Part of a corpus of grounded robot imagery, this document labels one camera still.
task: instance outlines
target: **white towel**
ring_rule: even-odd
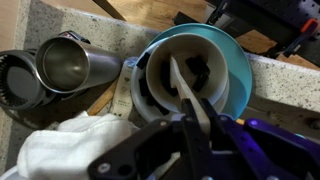
[[[107,114],[67,120],[58,131],[35,131],[18,156],[19,174],[28,179],[88,179],[87,167],[131,135],[127,120]]]

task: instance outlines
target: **metal tumbler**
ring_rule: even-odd
[[[114,80],[121,60],[111,52],[66,37],[55,37],[36,54],[41,83],[57,93],[71,93]]]

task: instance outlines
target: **black object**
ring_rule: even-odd
[[[200,55],[187,59],[186,64],[194,75],[204,74],[209,76],[210,74],[209,67]]]
[[[197,75],[197,79],[193,83],[192,89],[200,92],[209,79],[210,69],[200,55],[187,59],[186,64],[191,72]]]
[[[227,13],[236,19],[223,30],[234,38],[256,29],[278,43],[277,47],[270,49],[264,55],[277,57],[282,52],[285,56],[298,54],[320,66],[318,58],[320,46],[316,40],[320,38],[320,33],[314,31],[320,19],[318,2],[314,0],[207,1],[217,7],[208,19],[208,24],[215,24],[222,14]],[[310,20],[314,20],[314,23],[308,24]],[[309,26],[310,31],[303,31],[305,26]]]
[[[36,50],[0,52],[0,106],[13,110],[31,109],[53,101],[56,93],[46,89],[36,76]]]
[[[320,179],[318,144],[258,119],[241,126],[218,115],[208,100],[200,104],[210,119],[209,138],[185,99],[181,121],[153,121],[93,161],[90,178],[145,179],[180,152],[162,179]]]
[[[147,84],[147,79],[146,78],[141,78],[139,79],[139,86],[140,86],[140,93],[141,96],[146,97],[147,99],[147,105],[149,106],[156,106],[158,110],[161,112],[162,115],[167,115],[170,113],[169,110],[166,108],[162,107],[152,96],[152,94],[149,91],[148,84]]]
[[[147,96],[150,93],[146,78],[139,79],[139,86],[141,96]]]
[[[80,34],[74,32],[74,31],[72,31],[72,30],[64,31],[64,32],[60,33],[58,36],[63,36],[63,37],[75,39],[75,40],[78,40],[78,41],[82,41],[82,42],[85,42],[85,43],[87,43],[87,44],[91,44],[91,42],[89,41],[89,39],[81,36]]]
[[[138,66],[138,68],[140,69],[144,69],[144,67],[146,67],[148,60],[150,58],[150,54],[149,53],[144,53],[144,55],[142,56],[142,58],[139,60],[139,62],[137,63],[136,66]]]
[[[178,14],[173,18],[173,22],[175,25],[186,24],[186,23],[199,23],[198,21],[192,19],[191,17],[185,15],[182,12],[178,12]]]
[[[161,85],[171,96],[174,97],[178,95],[177,88],[171,88],[171,85],[170,85],[170,62],[166,62],[166,61],[161,62],[160,81],[161,81]]]
[[[208,82],[209,77],[205,74],[199,74],[197,76],[196,81],[194,82],[194,84],[192,85],[192,89],[200,92],[201,89],[204,87],[204,85],[206,85],[206,83]]]

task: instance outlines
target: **countertop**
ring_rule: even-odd
[[[148,43],[159,33],[152,29],[74,9],[63,7],[57,9],[39,1],[24,0],[20,1],[14,47],[15,49],[38,48],[48,38],[66,30],[76,31],[90,39],[92,44],[116,52],[122,59],[139,56]],[[252,67],[254,80],[252,93],[254,95],[320,112],[320,73],[318,71],[253,54],[246,54],[246,56]],[[90,103],[105,87],[100,86],[97,88],[98,90],[90,90],[84,97],[65,103],[63,106],[71,107],[70,110],[53,105],[37,110],[42,111],[41,115],[37,117],[50,122],[53,121],[53,115],[59,116],[60,121],[70,118],[81,109],[85,110],[90,106]],[[141,118],[135,110],[131,117]],[[2,119],[5,121],[2,120],[4,126],[2,127],[2,142],[0,144],[1,162],[5,160],[3,158],[7,153],[12,126],[12,121],[5,113],[3,113]]]

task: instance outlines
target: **stacked dishes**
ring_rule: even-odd
[[[141,85],[141,79],[146,78],[146,66],[154,49],[171,36],[185,33],[207,38],[222,52],[228,67],[228,83],[224,87],[223,84],[220,84],[218,89],[223,89],[223,91],[218,98],[216,97],[216,101],[210,101],[210,97],[205,98],[209,99],[218,113],[228,114],[233,119],[237,119],[247,105],[251,93],[252,75],[250,65],[241,47],[232,37],[215,27],[204,24],[186,24],[168,29],[158,35],[142,53],[133,70],[131,82],[132,98],[137,110],[149,122],[158,118],[176,120],[181,117],[181,114],[177,113],[175,109],[166,109],[159,106],[160,102],[156,101],[153,106],[148,105],[150,97],[143,96],[142,92],[145,92],[145,89],[149,87]]]

